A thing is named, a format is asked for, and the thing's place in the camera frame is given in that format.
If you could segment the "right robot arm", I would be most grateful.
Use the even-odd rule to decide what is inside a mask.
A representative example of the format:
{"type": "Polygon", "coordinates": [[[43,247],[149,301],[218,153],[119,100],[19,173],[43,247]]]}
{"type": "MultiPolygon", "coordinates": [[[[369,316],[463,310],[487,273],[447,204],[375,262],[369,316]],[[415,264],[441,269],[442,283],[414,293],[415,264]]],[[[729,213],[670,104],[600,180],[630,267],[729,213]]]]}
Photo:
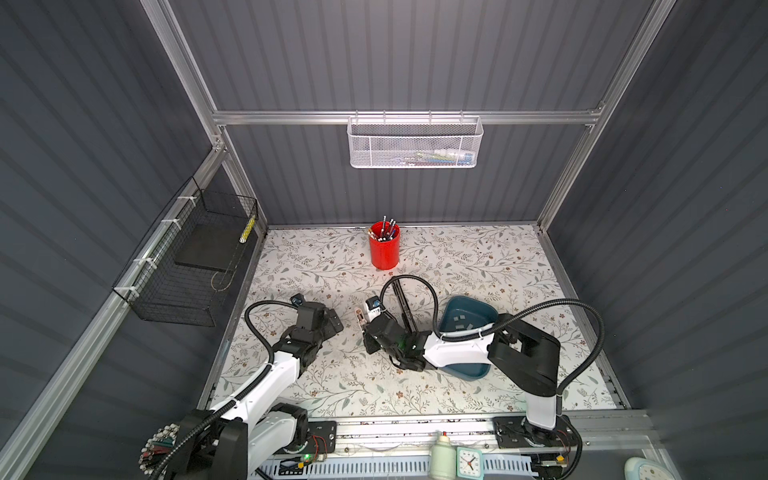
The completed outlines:
{"type": "Polygon", "coordinates": [[[554,336],[523,321],[512,320],[494,332],[473,331],[467,340],[457,332],[414,332],[389,313],[361,323],[366,351],[382,351],[401,370],[421,372],[455,364],[485,364],[500,370],[526,394],[526,420],[534,429],[556,429],[561,344],[554,336]]]}

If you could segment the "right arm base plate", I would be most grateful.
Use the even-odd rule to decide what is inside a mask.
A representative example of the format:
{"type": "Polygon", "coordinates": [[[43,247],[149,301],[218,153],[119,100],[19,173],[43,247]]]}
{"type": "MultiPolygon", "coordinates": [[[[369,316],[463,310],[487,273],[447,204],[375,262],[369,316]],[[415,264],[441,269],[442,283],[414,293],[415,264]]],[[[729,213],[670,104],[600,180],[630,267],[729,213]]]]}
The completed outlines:
{"type": "Polygon", "coordinates": [[[493,431],[500,448],[565,448],[578,444],[569,418],[557,416],[555,428],[545,430],[529,424],[524,415],[496,416],[492,418],[493,431]]]}

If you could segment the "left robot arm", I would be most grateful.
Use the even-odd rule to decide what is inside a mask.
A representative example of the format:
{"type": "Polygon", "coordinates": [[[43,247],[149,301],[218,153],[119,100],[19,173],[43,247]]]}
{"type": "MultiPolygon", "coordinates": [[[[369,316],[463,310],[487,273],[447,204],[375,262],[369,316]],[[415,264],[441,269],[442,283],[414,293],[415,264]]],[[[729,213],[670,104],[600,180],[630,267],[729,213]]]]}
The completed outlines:
{"type": "Polygon", "coordinates": [[[226,400],[187,417],[198,423],[182,426],[153,479],[247,479],[278,450],[306,441],[306,410],[277,399],[315,361],[323,343],[342,332],[341,319],[334,309],[297,294],[289,302],[257,301],[245,308],[243,320],[265,347],[267,360],[226,400]],[[250,318],[261,306],[296,312],[296,323],[273,345],[250,318]]]}

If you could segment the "pink eraser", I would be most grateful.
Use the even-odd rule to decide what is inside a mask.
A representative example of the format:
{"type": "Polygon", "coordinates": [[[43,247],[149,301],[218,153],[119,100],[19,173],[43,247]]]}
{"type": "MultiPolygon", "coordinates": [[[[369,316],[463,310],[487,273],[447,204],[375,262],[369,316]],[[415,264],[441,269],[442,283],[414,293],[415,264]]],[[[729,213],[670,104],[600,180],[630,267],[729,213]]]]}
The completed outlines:
{"type": "Polygon", "coordinates": [[[367,319],[366,319],[366,317],[364,315],[363,310],[360,309],[360,308],[356,308],[355,309],[355,316],[356,316],[356,319],[357,319],[359,327],[361,329],[364,329],[366,327],[366,325],[367,325],[367,319]]]}

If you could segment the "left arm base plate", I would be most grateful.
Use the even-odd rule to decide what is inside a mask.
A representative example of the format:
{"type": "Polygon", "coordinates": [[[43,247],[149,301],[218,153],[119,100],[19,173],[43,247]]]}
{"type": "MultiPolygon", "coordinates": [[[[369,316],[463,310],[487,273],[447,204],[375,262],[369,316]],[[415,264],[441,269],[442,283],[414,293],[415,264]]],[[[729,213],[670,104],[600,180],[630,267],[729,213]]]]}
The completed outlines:
{"type": "Polygon", "coordinates": [[[336,421],[310,420],[298,425],[298,436],[290,443],[279,445],[278,440],[268,443],[263,451],[271,448],[270,454],[277,456],[323,456],[336,451],[338,423],[336,421]]]}

